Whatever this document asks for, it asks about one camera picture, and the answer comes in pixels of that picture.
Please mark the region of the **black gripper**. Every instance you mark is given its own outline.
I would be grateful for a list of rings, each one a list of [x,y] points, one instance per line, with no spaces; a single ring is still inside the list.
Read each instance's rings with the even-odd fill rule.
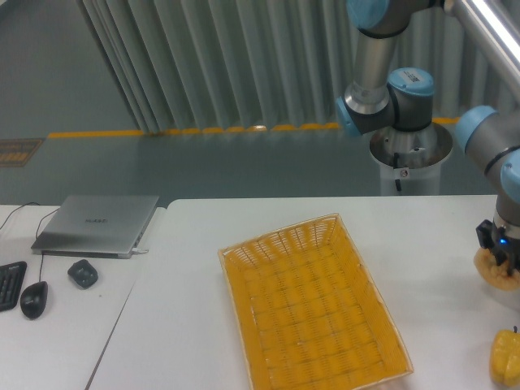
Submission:
[[[519,226],[485,219],[475,229],[482,249],[488,249],[497,265],[508,260],[507,272],[519,271]]]

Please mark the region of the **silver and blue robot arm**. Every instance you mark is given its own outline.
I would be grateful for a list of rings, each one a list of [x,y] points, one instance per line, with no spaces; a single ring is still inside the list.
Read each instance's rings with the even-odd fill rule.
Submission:
[[[398,37],[412,16],[439,7],[455,17],[500,77],[519,91],[519,31],[496,1],[350,1],[359,33],[353,80],[336,100],[342,128],[370,134],[382,191],[402,195],[409,180],[418,192],[436,192],[440,164],[454,145],[495,188],[492,219],[476,229],[480,246],[506,276],[519,271],[519,114],[490,106],[468,110],[454,132],[432,122],[434,81],[415,67],[390,69]]]

